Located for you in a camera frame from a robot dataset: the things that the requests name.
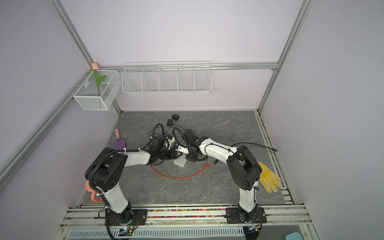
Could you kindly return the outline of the white network switch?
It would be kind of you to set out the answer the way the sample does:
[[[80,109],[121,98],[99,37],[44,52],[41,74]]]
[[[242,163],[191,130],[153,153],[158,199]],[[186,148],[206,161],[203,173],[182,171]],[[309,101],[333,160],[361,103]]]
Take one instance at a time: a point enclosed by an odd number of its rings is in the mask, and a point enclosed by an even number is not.
[[[186,163],[187,163],[187,159],[186,158],[181,158],[180,157],[180,158],[174,160],[174,164],[176,166],[179,166],[179,167],[182,167],[182,168],[186,165]]]

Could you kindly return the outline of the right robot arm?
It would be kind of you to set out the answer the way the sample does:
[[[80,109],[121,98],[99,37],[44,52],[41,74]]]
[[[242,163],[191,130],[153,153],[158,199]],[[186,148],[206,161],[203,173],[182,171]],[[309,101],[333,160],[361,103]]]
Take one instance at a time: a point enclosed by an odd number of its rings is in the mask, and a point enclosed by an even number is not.
[[[256,191],[263,170],[247,147],[226,146],[207,136],[198,137],[192,131],[184,132],[179,128],[173,128],[172,134],[177,151],[185,154],[187,160],[201,162],[213,158],[228,166],[233,181],[240,189],[241,210],[251,213],[257,207]]]

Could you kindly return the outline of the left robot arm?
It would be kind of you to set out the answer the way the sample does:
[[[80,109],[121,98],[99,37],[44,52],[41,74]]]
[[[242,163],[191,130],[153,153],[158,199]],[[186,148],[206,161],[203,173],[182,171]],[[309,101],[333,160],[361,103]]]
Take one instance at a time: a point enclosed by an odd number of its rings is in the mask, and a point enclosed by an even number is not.
[[[166,134],[164,126],[157,124],[143,148],[127,149],[126,143],[105,148],[86,170],[86,189],[92,193],[92,201],[103,202],[106,216],[112,215],[123,223],[134,218],[132,205],[120,187],[125,168],[152,165],[157,160],[174,160],[177,156],[175,138]]]

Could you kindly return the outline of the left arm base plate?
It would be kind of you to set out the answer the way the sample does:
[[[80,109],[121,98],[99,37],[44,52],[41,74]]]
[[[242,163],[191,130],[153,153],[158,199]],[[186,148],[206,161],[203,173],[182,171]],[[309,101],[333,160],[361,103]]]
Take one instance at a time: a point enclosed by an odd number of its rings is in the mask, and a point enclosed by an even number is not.
[[[109,226],[143,226],[147,215],[147,209],[131,209],[121,214],[108,210],[106,217]]]

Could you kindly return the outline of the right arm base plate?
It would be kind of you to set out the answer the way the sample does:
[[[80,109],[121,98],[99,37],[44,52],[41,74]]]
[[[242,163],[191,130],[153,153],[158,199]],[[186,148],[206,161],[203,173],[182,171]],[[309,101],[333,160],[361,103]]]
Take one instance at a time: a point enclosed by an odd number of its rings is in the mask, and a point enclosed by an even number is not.
[[[226,208],[225,217],[228,224],[264,224],[267,223],[264,208],[256,206],[251,212],[243,210],[240,206]]]

